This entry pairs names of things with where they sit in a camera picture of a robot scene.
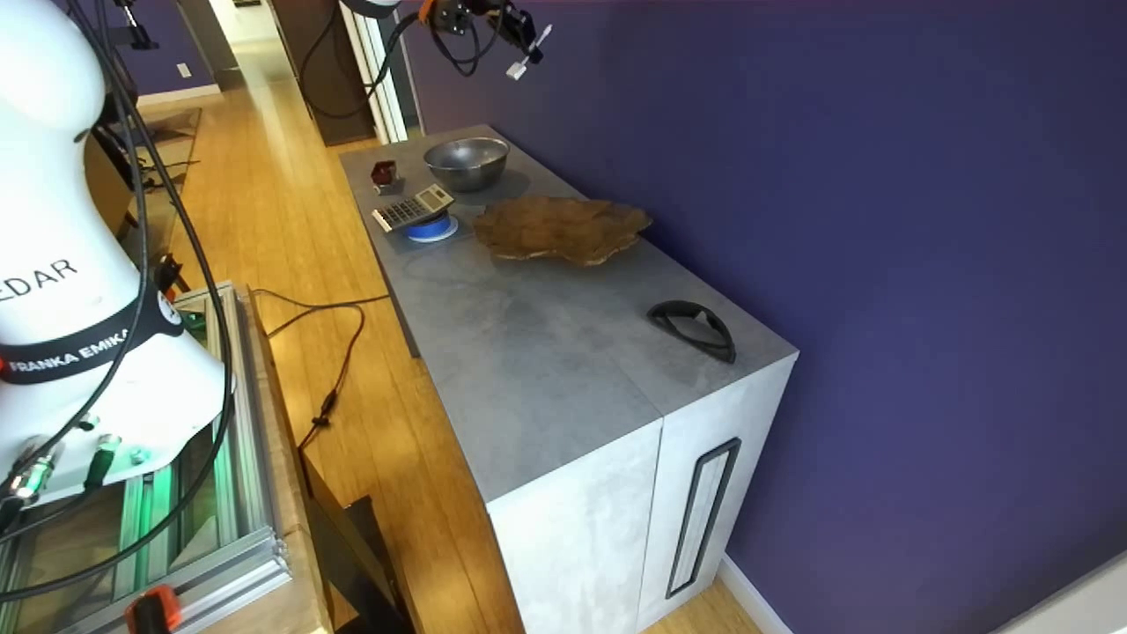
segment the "baseboard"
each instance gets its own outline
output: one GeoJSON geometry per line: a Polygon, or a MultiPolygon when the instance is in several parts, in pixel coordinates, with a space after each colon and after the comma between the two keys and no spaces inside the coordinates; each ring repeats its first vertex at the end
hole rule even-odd
{"type": "Polygon", "coordinates": [[[764,634],[791,634],[772,611],[772,604],[748,582],[733,558],[720,564],[720,582],[733,592],[733,600],[764,634]]]}

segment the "black strap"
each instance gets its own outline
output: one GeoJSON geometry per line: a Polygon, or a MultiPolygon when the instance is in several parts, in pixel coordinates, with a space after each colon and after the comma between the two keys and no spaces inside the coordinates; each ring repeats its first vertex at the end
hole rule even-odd
{"type": "Polygon", "coordinates": [[[84,375],[92,366],[102,366],[116,356],[121,344],[136,348],[150,334],[179,334],[185,321],[174,321],[162,308],[162,295],[142,295],[142,321],[136,332],[131,334],[135,323],[135,305],[116,310],[113,316],[74,332],[67,339],[53,343],[34,343],[34,344],[0,344],[0,382],[5,386],[47,386],[59,378],[84,375]]]}

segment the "metal bowl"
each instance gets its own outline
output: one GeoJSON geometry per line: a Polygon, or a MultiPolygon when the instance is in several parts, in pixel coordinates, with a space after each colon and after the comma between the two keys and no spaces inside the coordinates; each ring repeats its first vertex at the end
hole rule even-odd
{"type": "Polygon", "coordinates": [[[438,184],[459,195],[477,195],[499,179],[507,162],[507,140],[459,138],[459,140],[432,144],[422,158],[438,178],[438,184]]]}

